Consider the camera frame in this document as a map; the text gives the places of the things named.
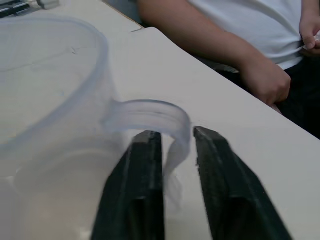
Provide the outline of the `person's left hand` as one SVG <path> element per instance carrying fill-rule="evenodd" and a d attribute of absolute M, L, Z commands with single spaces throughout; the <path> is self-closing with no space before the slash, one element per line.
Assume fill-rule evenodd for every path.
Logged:
<path fill-rule="evenodd" d="M 320 56 L 320 41 L 315 36 L 320 31 L 320 14 L 304 14 L 299 24 L 299 33 L 302 39 L 300 53 L 308 57 Z"/>

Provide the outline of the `person's right hand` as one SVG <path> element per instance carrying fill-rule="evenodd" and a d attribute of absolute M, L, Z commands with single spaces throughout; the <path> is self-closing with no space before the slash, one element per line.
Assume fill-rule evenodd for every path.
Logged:
<path fill-rule="evenodd" d="M 267 70 L 249 68 L 240 75 L 252 94 L 268 106 L 283 102 L 289 96 L 291 78 L 277 66 Z"/>

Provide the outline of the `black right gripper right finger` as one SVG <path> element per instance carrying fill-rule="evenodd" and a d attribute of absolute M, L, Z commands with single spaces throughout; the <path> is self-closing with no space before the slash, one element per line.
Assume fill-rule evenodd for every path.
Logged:
<path fill-rule="evenodd" d="M 197 166 L 214 240 L 290 240 L 255 173 L 218 132 L 196 126 Z"/>

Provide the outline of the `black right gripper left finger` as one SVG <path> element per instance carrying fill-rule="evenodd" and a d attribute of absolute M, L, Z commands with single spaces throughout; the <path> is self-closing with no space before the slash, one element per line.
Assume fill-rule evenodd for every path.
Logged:
<path fill-rule="evenodd" d="M 137 134 L 108 177 L 92 240 L 163 240 L 165 210 L 162 136 Z"/>

